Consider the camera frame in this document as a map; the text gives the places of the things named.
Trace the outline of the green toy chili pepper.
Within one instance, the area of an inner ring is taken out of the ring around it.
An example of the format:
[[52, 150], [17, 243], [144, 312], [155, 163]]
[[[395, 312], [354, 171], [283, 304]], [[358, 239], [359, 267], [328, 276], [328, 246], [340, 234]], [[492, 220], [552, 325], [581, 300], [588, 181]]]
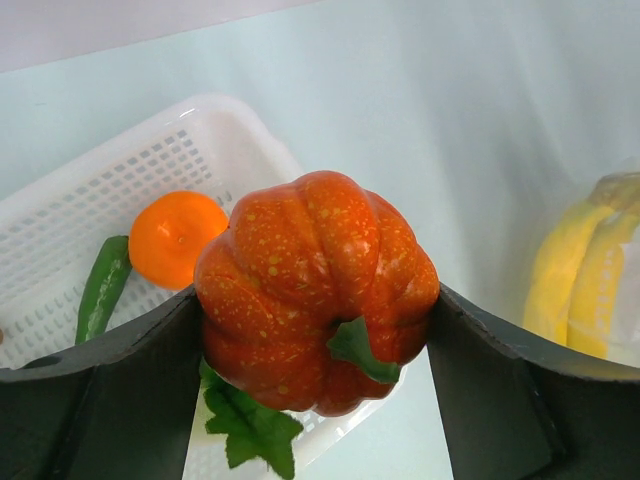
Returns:
[[77, 315], [75, 344], [91, 340], [106, 331], [132, 270], [129, 237], [107, 238], [94, 261]]

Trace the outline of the white toy radish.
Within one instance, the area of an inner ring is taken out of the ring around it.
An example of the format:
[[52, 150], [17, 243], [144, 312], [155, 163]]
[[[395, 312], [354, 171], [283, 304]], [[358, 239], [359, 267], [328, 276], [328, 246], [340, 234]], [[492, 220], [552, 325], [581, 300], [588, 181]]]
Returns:
[[203, 399], [212, 417], [209, 435], [224, 435], [227, 465], [234, 469], [260, 459], [282, 479], [295, 477], [292, 443], [303, 425], [290, 415], [265, 407], [223, 380], [206, 361], [199, 365]]

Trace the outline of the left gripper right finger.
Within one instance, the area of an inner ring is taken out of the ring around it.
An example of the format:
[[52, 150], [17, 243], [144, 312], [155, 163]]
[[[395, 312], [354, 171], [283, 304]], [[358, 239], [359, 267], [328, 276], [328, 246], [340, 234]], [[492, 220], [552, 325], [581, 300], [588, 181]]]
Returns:
[[442, 287], [428, 350], [456, 479], [636, 479], [639, 371]]

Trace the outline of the yellow toy banana bunch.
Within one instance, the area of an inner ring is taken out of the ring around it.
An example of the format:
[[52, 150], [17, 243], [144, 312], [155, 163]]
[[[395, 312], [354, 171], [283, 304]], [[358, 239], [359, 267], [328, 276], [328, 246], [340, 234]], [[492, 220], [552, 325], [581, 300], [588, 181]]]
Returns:
[[524, 302], [523, 327], [556, 344], [609, 354], [623, 247], [639, 228], [639, 174], [601, 178], [542, 241]]

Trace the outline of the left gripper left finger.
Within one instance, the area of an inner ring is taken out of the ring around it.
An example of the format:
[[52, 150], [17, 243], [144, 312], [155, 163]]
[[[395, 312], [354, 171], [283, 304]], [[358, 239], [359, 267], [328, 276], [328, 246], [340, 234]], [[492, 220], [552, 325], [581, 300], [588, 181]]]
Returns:
[[201, 319], [187, 288], [89, 342], [2, 369], [2, 478], [181, 478]]

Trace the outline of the orange toy pumpkin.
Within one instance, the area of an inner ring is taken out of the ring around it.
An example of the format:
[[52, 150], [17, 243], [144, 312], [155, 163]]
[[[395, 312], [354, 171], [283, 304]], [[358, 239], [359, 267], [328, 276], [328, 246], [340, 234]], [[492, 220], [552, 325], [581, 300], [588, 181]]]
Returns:
[[264, 406], [323, 416], [391, 391], [332, 357], [337, 328], [363, 318], [374, 357], [406, 365], [440, 293], [404, 217], [333, 171], [243, 197], [202, 252], [194, 285], [211, 368]]

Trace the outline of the orange toy tangerine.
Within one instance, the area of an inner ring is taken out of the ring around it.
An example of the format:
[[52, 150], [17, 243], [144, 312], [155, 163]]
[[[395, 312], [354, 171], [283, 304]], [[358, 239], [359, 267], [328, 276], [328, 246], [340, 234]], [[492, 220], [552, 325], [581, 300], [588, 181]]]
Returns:
[[182, 290], [193, 282], [203, 248], [228, 224], [212, 198], [187, 190], [168, 193], [133, 222], [128, 241], [133, 269], [158, 287]]

